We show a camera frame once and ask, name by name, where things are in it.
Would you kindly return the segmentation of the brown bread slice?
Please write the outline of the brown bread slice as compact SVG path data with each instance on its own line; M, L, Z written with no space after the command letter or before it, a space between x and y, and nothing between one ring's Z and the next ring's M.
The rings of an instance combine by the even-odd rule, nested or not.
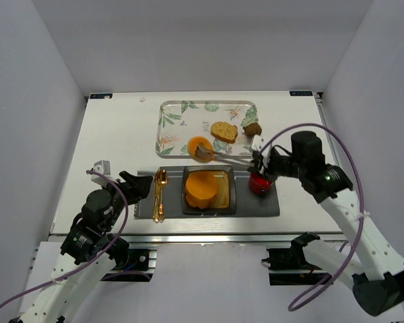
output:
M238 136L238 127L227 122L215 122L211 126L211 135L220 141L233 144Z

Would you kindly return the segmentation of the orange round sponge cake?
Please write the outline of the orange round sponge cake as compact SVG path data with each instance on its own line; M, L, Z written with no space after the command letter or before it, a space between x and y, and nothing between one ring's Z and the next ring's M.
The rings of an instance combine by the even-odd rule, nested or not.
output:
M219 192L219 184L210 171L190 172L184 186L185 199L194 208L206 209Z

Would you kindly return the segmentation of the orange glazed bagel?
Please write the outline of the orange glazed bagel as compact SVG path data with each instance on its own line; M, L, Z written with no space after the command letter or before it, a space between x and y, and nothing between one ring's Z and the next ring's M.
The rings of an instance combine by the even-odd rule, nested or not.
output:
M187 145L187 151L196 162L207 163L213 160L213 145L205 137L191 138Z

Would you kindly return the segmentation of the stainless steel serving tongs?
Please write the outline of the stainless steel serving tongs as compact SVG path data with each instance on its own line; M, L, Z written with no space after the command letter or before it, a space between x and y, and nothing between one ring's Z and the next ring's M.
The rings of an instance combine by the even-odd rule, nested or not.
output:
M247 168L253 167L253 163L251 161L246 161L244 159L240 159L239 157L232 157L217 151L213 150L213 160L212 162L224 162L227 164L234 164L238 166L245 166Z

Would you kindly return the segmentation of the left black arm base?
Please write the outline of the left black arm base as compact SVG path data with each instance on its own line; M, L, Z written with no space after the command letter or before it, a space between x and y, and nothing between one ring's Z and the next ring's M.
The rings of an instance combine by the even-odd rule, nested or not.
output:
M157 250L129 249L128 261L106 274L102 281L136 283L151 281L156 267Z

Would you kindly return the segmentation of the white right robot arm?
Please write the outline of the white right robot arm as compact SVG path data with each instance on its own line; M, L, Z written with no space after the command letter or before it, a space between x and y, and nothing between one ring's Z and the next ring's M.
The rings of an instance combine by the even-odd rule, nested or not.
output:
M292 260L323 269L330 275L330 283L340 280L371 316L404 302L404 258L362 209L351 180L340 167L325 161L322 141L314 132L294 133L291 144L291 152L282 155L273 144L254 136L249 172L271 181L280 177L298 179L351 244L345 255L318 235L305 233L291 242Z

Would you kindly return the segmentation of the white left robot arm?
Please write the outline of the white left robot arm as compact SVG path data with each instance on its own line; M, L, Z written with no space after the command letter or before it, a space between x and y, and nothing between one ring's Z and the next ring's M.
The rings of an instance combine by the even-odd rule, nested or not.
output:
M133 176L126 171L113 180L101 171L88 172L99 189L86 198L74 218L50 281L38 288L32 305L14 322L70 322L77 309L103 278L146 271L141 261L149 252L138 252L112 233L120 215L129 214L129 206L149 195L152 176Z

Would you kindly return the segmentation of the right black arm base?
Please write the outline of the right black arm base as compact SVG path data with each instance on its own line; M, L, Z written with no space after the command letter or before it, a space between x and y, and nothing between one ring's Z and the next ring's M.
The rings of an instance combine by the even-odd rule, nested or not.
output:
M326 275L323 269L298 260L289 248L267 249L261 263L268 268L270 286L311 286Z

